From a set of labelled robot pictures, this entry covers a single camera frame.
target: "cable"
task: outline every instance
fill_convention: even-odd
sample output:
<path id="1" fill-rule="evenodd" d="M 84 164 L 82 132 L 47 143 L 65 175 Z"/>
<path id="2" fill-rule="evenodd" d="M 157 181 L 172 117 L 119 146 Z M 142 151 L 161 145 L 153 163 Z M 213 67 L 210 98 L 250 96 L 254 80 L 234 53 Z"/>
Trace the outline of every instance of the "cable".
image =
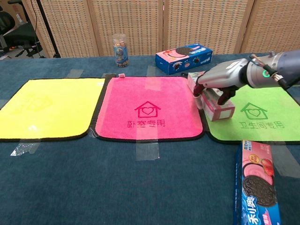
<path id="1" fill-rule="evenodd" d="M 32 6 L 32 9 L 33 9 L 34 15 L 36 16 L 36 26 L 35 26 L 35 29 L 34 29 L 34 41 L 36 43 L 37 53 L 41 57 L 41 54 L 39 53 L 39 49 L 38 49 L 37 38 L 36 38 L 37 27 L 38 27 L 38 17 L 37 17 L 36 11 L 34 10 L 32 0 L 30 0 L 30 2 L 31 2 L 31 6 Z"/>

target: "floor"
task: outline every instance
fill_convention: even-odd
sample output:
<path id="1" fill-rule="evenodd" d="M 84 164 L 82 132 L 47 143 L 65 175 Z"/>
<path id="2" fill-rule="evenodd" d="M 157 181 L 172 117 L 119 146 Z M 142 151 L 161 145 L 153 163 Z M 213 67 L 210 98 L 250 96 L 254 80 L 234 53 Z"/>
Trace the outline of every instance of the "floor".
<path id="1" fill-rule="evenodd" d="M 21 51 L 22 51 L 22 49 L 11 50 L 8 53 L 6 53 L 5 55 L 0 56 L 0 60 L 31 59 L 31 57 L 26 56 L 27 55 L 26 51 L 24 51 L 22 55 L 16 57 L 16 55 Z M 42 50 L 40 52 L 40 55 L 46 57 L 44 50 Z M 39 58 L 39 55 L 35 54 L 35 55 L 33 55 L 33 58 L 35 58 L 35 59 Z"/>

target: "oreo box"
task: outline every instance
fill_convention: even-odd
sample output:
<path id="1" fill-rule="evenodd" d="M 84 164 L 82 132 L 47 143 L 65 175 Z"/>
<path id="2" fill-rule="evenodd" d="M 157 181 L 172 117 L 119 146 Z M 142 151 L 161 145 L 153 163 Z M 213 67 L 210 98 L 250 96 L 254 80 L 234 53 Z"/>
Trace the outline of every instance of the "oreo box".
<path id="1" fill-rule="evenodd" d="M 242 141 L 236 153 L 234 225 L 280 225 L 271 147 Z"/>
<path id="2" fill-rule="evenodd" d="M 170 75 L 210 63 L 211 57 L 211 49 L 201 44 L 192 44 L 156 53 L 155 64 Z"/>

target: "house logo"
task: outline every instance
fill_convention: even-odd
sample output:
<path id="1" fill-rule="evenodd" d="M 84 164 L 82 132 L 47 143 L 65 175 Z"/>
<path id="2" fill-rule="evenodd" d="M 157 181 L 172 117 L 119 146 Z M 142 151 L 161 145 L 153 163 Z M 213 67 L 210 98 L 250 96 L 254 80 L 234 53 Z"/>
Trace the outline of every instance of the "house logo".
<path id="1" fill-rule="evenodd" d="M 250 102 L 248 102 L 241 112 L 244 112 L 248 119 L 250 120 L 266 120 L 268 118 L 266 112 L 267 110 L 258 107 Z"/>
<path id="2" fill-rule="evenodd" d="M 137 110 L 138 112 L 137 114 L 138 118 L 149 118 L 149 117 L 157 117 L 160 108 L 154 105 L 153 103 L 147 101 L 144 104 L 141 104 L 135 110 Z"/>

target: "blue carpet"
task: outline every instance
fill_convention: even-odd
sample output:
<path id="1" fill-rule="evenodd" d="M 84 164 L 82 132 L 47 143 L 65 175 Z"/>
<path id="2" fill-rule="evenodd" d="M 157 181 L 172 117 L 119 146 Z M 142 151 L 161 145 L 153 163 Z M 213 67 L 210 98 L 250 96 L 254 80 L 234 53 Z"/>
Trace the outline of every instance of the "blue carpet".
<path id="1" fill-rule="evenodd" d="M 242 57 L 247 54 L 216 55 L 210 64 L 190 71 Z M 0 99 L 10 99 L 28 79 L 66 77 L 71 69 L 83 69 L 82 77 L 146 76 L 148 66 L 155 63 L 154 56 L 131 56 L 126 68 L 116 67 L 112 57 L 4 60 L 0 66 Z M 292 92 L 297 95 L 300 90 Z M 89 136 L 42 142 L 34 154 L 11 157 L 17 145 L 0 143 L 1 225 L 233 222 L 238 145 L 216 143 L 207 135 L 195 141 L 159 143 L 160 159 L 155 161 L 136 161 L 134 143 Z M 287 147 L 300 162 L 300 146 Z M 299 224 L 300 179 L 275 173 L 283 224 Z"/>

